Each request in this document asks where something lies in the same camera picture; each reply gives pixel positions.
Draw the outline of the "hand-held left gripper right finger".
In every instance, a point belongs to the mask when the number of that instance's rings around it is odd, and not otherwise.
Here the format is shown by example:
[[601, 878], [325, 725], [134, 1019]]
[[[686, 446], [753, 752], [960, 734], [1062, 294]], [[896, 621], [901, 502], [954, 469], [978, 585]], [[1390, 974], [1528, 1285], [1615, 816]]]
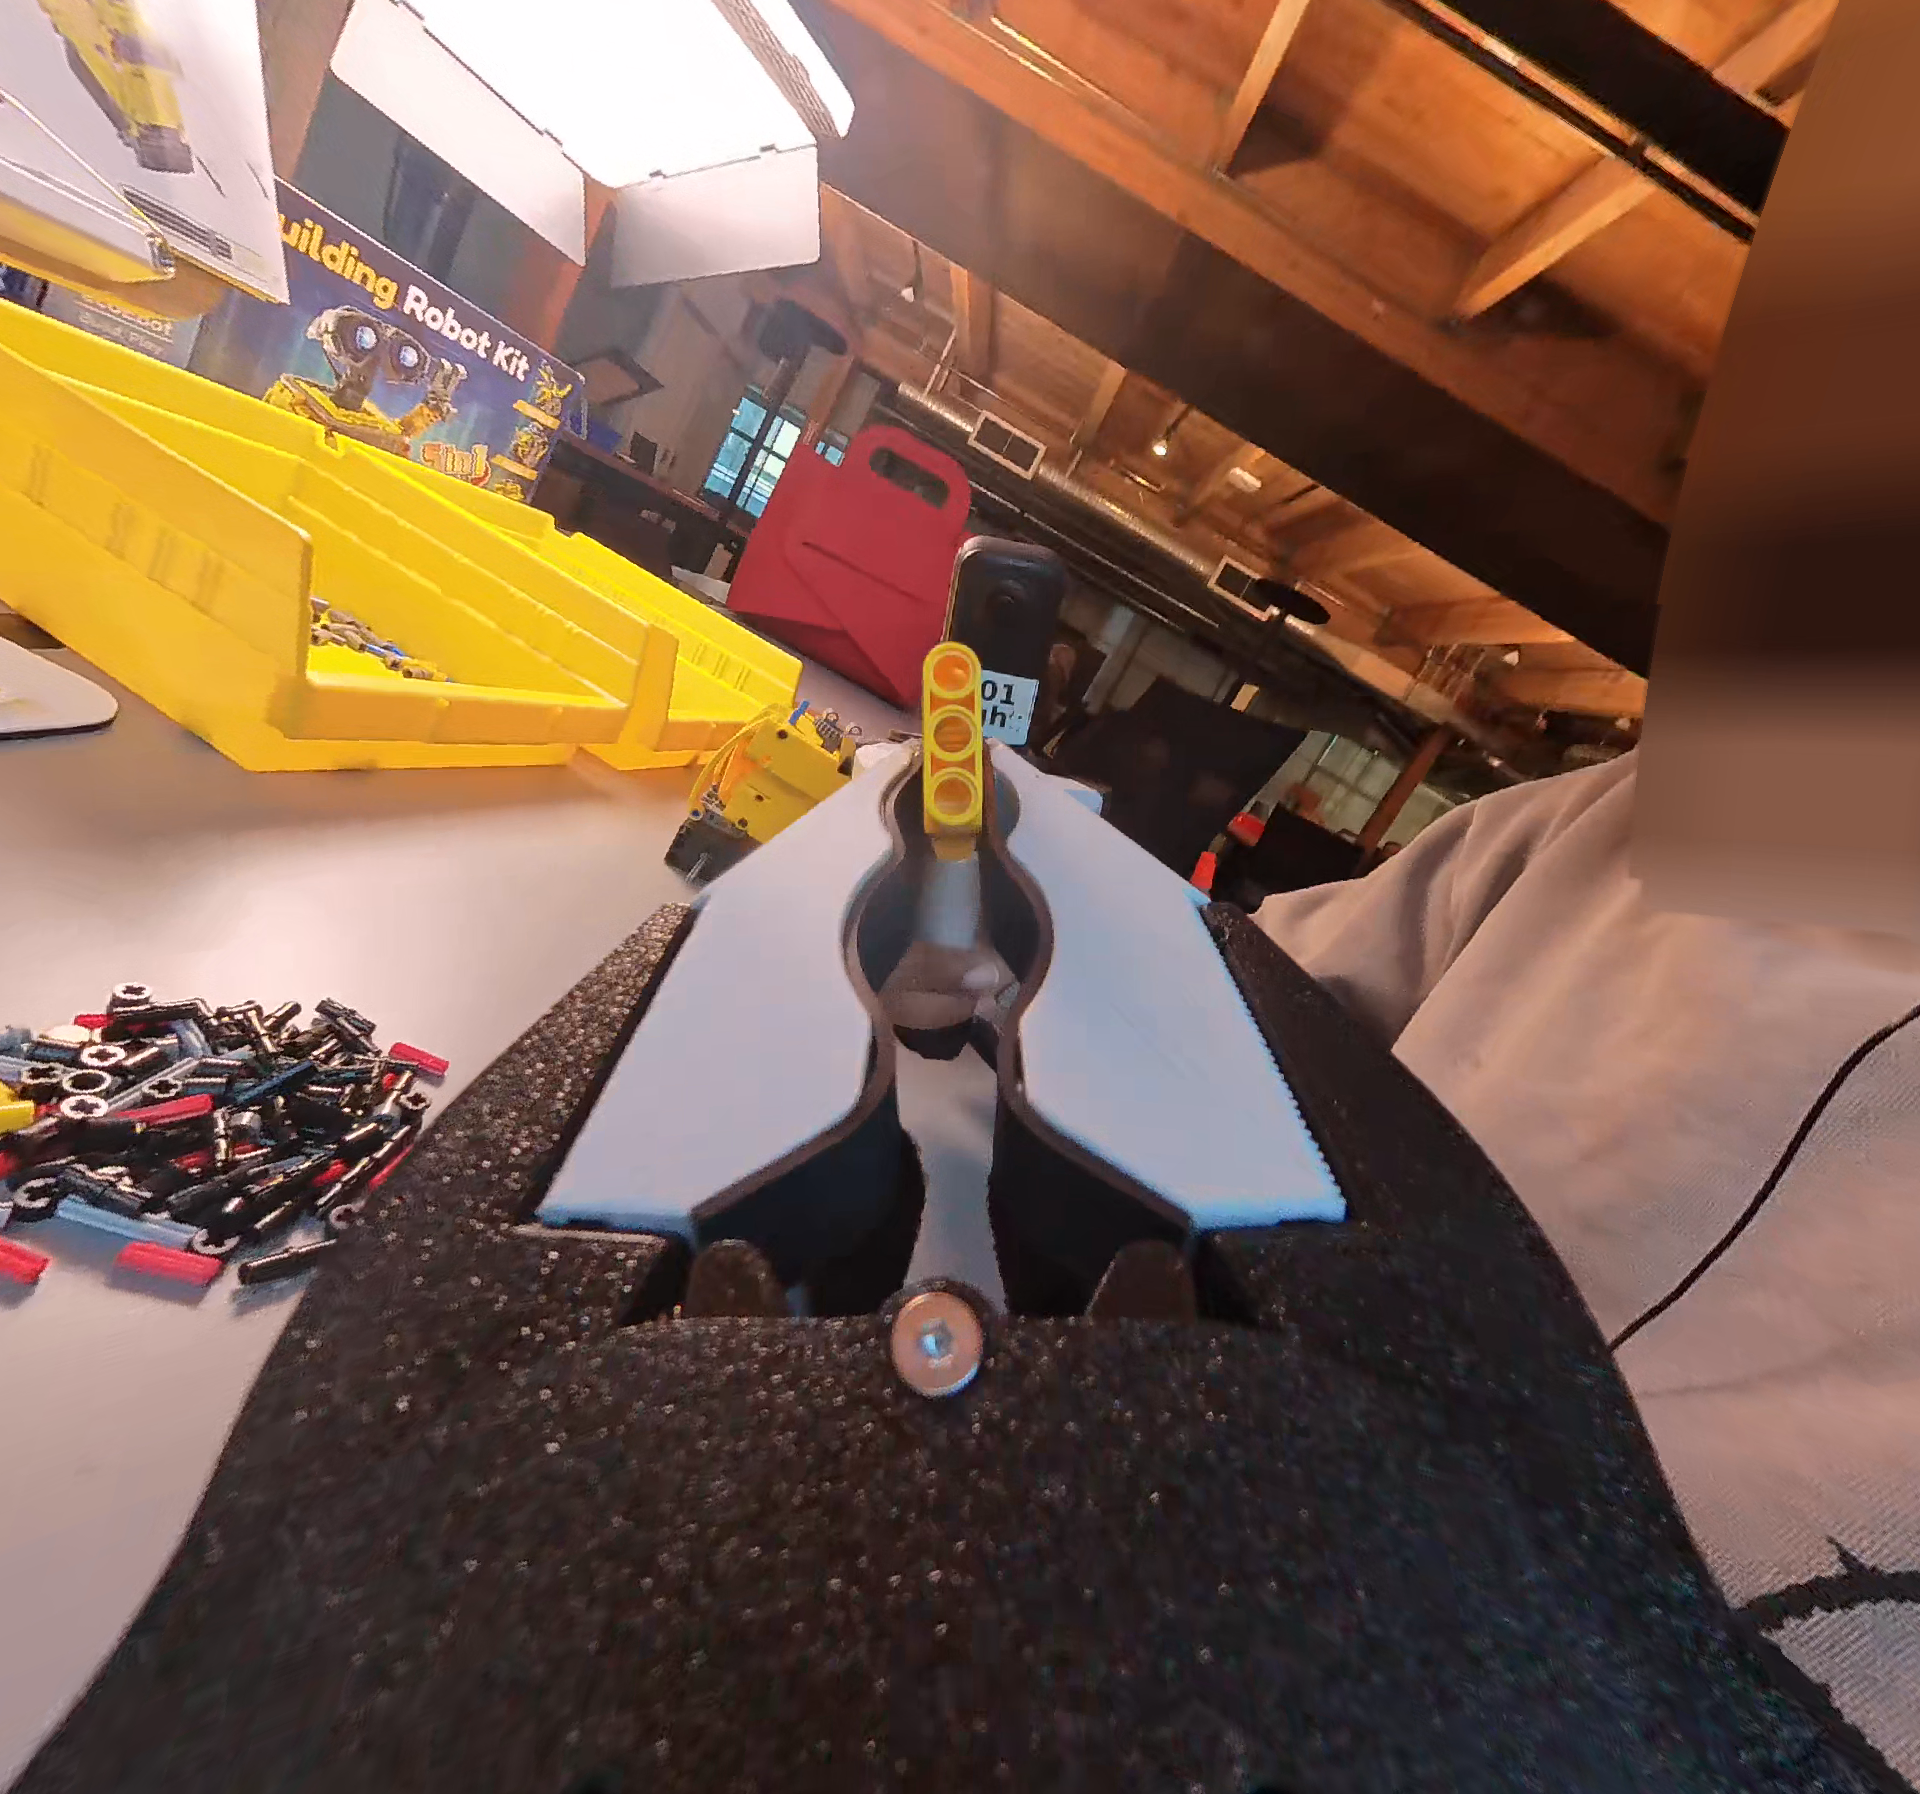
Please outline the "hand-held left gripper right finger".
[[1339, 1226], [1346, 1200], [1227, 965], [1211, 907], [1109, 821], [1030, 821], [995, 751], [988, 874], [1017, 995], [995, 1041], [986, 1181], [1009, 1311], [1087, 1310], [1139, 1244]]

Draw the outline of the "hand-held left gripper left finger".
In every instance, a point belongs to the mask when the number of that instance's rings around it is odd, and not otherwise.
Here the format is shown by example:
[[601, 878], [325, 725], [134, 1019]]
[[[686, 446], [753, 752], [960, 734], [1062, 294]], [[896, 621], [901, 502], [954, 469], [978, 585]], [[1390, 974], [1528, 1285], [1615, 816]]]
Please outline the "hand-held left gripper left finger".
[[899, 869], [914, 745], [701, 889], [563, 1148], [534, 1218], [744, 1240], [817, 1316], [877, 1311], [925, 1205], [899, 1122], [893, 1033], [859, 919]]

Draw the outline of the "yellow perforated brick beam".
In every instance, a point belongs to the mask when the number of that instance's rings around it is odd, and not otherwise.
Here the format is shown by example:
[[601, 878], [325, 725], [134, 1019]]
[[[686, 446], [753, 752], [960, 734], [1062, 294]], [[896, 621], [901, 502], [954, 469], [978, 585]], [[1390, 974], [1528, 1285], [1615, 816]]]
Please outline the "yellow perforated brick beam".
[[961, 642], [943, 641], [925, 655], [923, 815], [940, 863], [974, 856], [992, 805], [981, 725], [981, 660]]

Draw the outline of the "yellow brick robot model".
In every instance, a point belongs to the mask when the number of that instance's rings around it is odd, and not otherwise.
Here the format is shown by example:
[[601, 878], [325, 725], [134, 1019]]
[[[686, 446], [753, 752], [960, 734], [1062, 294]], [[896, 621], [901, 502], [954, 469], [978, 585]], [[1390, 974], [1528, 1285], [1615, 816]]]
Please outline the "yellow brick robot model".
[[761, 713], [697, 770], [664, 866], [686, 882], [723, 876], [840, 792], [859, 745], [861, 730], [833, 708]]

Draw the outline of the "instruction booklet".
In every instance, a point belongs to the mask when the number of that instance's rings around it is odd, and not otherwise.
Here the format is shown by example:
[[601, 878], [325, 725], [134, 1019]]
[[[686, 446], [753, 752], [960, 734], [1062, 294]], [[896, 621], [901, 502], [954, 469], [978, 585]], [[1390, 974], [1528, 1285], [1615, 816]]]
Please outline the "instruction booklet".
[[9, 267], [289, 298], [256, 0], [1, 0], [1, 101]]

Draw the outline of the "person's right forearm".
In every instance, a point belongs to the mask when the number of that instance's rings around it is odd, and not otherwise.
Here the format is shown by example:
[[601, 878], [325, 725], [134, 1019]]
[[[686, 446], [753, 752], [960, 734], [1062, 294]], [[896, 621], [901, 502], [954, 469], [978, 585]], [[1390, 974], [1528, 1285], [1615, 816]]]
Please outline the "person's right forearm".
[[1526, 866], [1588, 811], [1629, 798], [1636, 776], [1625, 752], [1462, 803], [1356, 878], [1265, 896], [1253, 923], [1397, 1043]]

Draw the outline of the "grey desk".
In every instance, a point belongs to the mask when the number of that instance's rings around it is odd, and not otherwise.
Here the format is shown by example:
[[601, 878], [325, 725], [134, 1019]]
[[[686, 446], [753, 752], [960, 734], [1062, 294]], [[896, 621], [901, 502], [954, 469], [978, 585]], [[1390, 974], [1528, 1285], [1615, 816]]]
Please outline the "grey desk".
[[[5, 743], [5, 1023], [123, 981], [330, 995], [451, 1065], [453, 1097], [659, 904], [683, 771], [248, 773], [119, 690], [102, 730]], [[128, 1279], [28, 1228], [1, 1311], [1, 1774], [15, 1781], [171, 1562], [301, 1297]]]

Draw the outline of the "person's right hand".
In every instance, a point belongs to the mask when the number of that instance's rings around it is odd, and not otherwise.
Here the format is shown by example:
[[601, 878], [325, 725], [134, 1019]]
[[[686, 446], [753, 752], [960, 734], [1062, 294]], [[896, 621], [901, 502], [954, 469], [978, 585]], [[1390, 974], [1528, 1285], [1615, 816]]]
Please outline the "person's right hand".
[[951, 1028], [997, 1001], [1011, 974], [988, 946], [918, 940], [887, 976], [883, 1006], [899, 1028]]

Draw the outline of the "red felt tote bag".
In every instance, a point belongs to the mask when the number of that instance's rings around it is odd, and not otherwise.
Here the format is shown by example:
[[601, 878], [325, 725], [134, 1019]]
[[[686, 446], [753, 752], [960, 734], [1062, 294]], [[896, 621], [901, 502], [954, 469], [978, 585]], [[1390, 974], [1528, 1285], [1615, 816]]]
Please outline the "red felt tote bag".
[[861, 430], [841, 462], [797, 451], [746, 540], [730, 614], [918, 710], [970, 500], [960, 464], [885, 425]]

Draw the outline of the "pile of small connector pins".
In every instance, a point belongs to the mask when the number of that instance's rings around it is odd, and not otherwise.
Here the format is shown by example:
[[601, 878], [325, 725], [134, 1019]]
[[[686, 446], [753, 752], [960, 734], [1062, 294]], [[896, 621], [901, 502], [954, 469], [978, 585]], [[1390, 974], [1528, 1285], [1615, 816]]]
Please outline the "pile of small connector pins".
[[1, 1028], [1, 1285], [72, 1234], [131, 1288], [303, 1279], [420, 1144], [448, 1061], [325, 998], [106, 1003]]

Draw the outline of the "scattered blue grey brick pieces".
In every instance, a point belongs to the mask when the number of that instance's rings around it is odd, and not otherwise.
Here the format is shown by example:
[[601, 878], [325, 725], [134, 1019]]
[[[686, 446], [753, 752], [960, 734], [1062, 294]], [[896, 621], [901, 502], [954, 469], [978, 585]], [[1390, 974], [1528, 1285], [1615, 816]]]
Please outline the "scattered blue grey brick pieces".
[[437, 663], [364, 623], [345, 606], [309, 597], [309, 666], [322, 674], [448, 684]]

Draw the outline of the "robot kit box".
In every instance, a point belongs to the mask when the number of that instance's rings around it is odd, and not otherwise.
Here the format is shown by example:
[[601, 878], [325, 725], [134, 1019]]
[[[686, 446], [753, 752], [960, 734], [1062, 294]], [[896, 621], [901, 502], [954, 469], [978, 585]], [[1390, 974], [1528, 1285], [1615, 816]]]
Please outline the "robot kit box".
[[559, 440], [585, 425], [583, 377], [278, 181], [289, 299], [227, 294], [207, 315], [6, 277], [36, 312], [199, 375], [505, 500], [532, 502]]

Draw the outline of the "studio light with barn doors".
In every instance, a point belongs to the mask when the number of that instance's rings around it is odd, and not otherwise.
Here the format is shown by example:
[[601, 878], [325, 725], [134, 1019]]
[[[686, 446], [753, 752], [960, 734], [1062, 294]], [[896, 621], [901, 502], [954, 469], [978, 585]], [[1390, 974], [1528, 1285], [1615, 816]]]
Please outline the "studio light with barn doors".
[[330, 72], [610, 284], [814, 263], [852, 91], [790, 0], [354, 0]]

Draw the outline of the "metal ventilation duct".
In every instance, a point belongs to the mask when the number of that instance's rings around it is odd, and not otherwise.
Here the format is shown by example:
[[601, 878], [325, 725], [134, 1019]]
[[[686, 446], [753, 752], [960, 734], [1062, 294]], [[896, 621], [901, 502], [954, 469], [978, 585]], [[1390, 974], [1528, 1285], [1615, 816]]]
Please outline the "metal ventilation duct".
[[1334, 629], [1331, 621], [1324, 628], [1304, 628], [1290, 618], [1240, 606], [1208, 586], [1208, 577], [1221, 557], [1235, 557], [1262, 577], [1281, 577], [1238, 559], [1229, 551], [1200, 548], [1182, 540], [1172, 528], [1087, 486], [1046, 455], [1035, 478], [1024, 480], [970, 449], [969, 430], [977, 416], [986, 410], [960, 407], [910, 382], [890, 382], [880, 401], [910, 432], [972, 468], [988, 493], [1007, 500], [1032, 523], [1069, 537], [1082, 552], [1096, 555], [1109, 567], [1139, 577], [1144, 577], [1146, 571], [1158, 571], [1172, 599], [1206, 611], [1211, 620], [1221, 621], [1225, 615], [1235, 615], [1250, 628], [1304, 641], [1346, 675], [1375, 686], [1388, 703], [1402, 704], [1427, 725], [1448, 725], [1455, 734], [1485, 748], [1493, 745], [1497, 725], [1475, 713], [1470, 704], [1462, 703], [1461, 694], [1440, 686], [1434, 678], [1405, 671], [1371, 646], [1344, 638]]

